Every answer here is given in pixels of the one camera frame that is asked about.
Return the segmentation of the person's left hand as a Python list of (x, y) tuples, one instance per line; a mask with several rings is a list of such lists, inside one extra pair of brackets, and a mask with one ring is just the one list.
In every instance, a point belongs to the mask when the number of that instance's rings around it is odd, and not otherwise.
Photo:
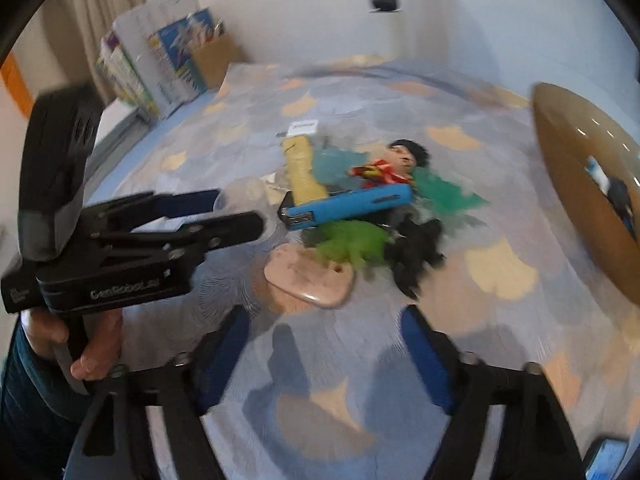
[[(67, 342), (67, 327), (48, 311), (23, 311), (20, 321), (30, 348), (40, 358), (53, 360), (54, 349)], [(73, 378), (93, 382), (108, 375), (119, 360), (123, 325), (124, 317), (120, 309), (98, 315), (86, 348), (80, 358), (70, 364)]]

